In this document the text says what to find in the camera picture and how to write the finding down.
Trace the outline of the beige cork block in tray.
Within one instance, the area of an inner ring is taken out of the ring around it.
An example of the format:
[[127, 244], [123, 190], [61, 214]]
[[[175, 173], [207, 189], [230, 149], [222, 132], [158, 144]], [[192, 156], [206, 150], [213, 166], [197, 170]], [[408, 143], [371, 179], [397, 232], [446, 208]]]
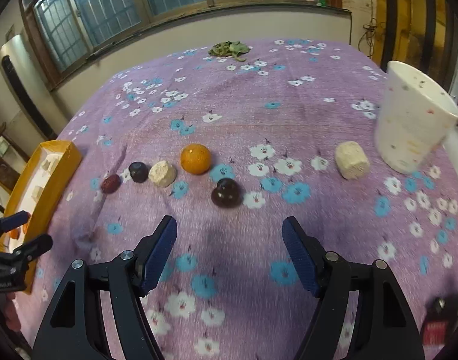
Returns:
[[31, 192], [31, 198], [35, 203], [39, 201], [39, 199], [42, 196], [42, 193], [44, 191], [44, 187], [40, 185], [36, 185], [33, 187], [32, 192]]
[[53, 172], [58, 166], [59, 161], [60, 158], [58, 156], [47, 156], [47, 158], [45, 158], [43, 163], [41, 164], [41, 168], [44, 170], [44, 172], [48, 174], [53, 174]]

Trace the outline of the purple floral tablecloth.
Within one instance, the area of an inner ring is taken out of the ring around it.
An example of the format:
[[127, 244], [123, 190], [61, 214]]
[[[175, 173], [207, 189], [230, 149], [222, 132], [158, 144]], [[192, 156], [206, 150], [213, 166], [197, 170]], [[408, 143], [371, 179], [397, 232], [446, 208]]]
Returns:
[[[437, 150], [411, 175], [385, 164], [374, 128], [388, 75], [345, 44], [251, 41], [244, 63], [187, 49], [119, 69], [61, 133], [82, 153], [56, 209], [53, 248], [39, 259], [31, 294], [16, 296], [21, 330], [34, 340], [75, 258], [105, 262], [172, 215], [178, 237], [143, 309], [170, 359], [292, 359], [316, 300], [283, 244], [294, 216], [310, 236], [350, 261], [382, 258], [422, 322], [432, 297], [458, 291], [458, 178]], [[369, 172], [345, 180], [335, 149], [356, 141]], [[207, 172], [180, 164], [206, 146]], [[135, 183], [133, 162], [166, 160], [176, 180]], [[121, 186], [103, 194], [105, 177]], [[242, 202], [213, 204], [222, 178]]]

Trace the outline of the dark red jujube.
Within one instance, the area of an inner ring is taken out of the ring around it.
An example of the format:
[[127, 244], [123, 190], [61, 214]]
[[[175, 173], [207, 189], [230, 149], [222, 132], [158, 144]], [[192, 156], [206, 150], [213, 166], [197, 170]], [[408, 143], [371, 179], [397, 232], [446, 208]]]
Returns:
[[111, 174], [105, 177], [100, 185], [103, 194], [114, 194], [121, 186], [121, 178], [118, 174]]

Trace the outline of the standing air conditioner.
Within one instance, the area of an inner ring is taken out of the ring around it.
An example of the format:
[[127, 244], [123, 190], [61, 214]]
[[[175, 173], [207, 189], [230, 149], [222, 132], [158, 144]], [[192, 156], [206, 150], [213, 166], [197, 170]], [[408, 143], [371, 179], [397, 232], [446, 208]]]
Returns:
[[24, 115], [46, 140], [55, 140], [68, 123], [34, 65], [21, 34], [0, 49], [0, 70]]

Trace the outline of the white speckled cup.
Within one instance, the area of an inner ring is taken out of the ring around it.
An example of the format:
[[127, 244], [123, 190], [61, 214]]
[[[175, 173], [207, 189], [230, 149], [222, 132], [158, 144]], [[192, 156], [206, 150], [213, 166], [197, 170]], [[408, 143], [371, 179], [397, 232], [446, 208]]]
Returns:
[[415, 172], [457, 124], [458, 106], [443, 87], [407, 63], [388, 63], [374, 144], [390, 168]]

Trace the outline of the small orange mandarin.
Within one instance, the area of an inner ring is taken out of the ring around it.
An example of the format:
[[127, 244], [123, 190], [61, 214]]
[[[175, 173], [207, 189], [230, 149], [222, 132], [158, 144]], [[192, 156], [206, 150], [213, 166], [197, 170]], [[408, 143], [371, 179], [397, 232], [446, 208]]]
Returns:
[[20, 229], [16, 228], [9, 232], [9, 235], [12, 239], [17, 239], [20, 236]]

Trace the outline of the beige cork cylinder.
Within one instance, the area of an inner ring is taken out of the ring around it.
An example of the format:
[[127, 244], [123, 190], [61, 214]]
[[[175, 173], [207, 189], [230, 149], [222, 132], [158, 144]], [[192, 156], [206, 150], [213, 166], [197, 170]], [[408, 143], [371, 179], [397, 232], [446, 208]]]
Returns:
[[356, 141], [345, 141], [335, 149], [336, 166], [345, 180], [357, 180], [370, 170], [370, 161]]

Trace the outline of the pile of green leaves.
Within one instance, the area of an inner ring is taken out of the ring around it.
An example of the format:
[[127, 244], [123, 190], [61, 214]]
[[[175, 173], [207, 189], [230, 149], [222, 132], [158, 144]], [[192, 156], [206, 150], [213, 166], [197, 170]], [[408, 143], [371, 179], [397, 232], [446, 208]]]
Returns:
[[225, 41], [212, 46], [208, 54], [219, 58], [232, 57], [236, 61], [244, 62], [245, 55], [250, 52], [250, 47], [241, 41]]

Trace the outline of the beige cork block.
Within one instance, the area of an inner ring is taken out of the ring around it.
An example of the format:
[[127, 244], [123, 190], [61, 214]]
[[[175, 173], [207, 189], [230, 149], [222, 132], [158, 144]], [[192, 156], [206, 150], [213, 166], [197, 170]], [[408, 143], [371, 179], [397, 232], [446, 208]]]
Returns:
[[162, 160], [151, 167], [148, 177], [154, 185], [166, 188], [176, 180], [177, 170], [168, 161]]
[[44, 191], [44, 187], [40, 185], [36, 185], [33, 187], [32, 192], [31, 192], [31, 198], [35, 203], [39, 201], [39, 199], [42, 196], [42, 193]]
[[59, 161], [60, 158], [58, 156], [47, 156], [47, 158], [45, 158], [43, 163], [41, 164], [41, 168], [44, 170], [44, 172], [48, 174], [53, 174], [53, 172], [58, 166]]

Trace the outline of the dark purple plum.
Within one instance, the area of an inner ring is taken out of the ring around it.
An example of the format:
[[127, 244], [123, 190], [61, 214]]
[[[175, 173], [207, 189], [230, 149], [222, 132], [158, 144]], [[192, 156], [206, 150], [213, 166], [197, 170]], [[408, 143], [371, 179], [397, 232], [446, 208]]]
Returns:
[[213, 189], [211, 200], [218, 207], [235, 208], [242, 202], [242, 189], [235, 180], [222, 178]]

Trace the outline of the yellow white tray box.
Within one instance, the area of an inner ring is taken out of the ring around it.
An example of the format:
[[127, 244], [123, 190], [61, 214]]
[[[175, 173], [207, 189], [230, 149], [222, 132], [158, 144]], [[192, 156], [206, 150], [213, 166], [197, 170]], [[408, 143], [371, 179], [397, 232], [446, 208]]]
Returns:
[[0, 238], [0, 252], [11, 253], [47, 233], [49, 223], [65, 188], [77, 170], [82, 155], [72, 141], [45, 141], [36, 148], [17, 180], [4, 216], [19, 211], [30, 217]]

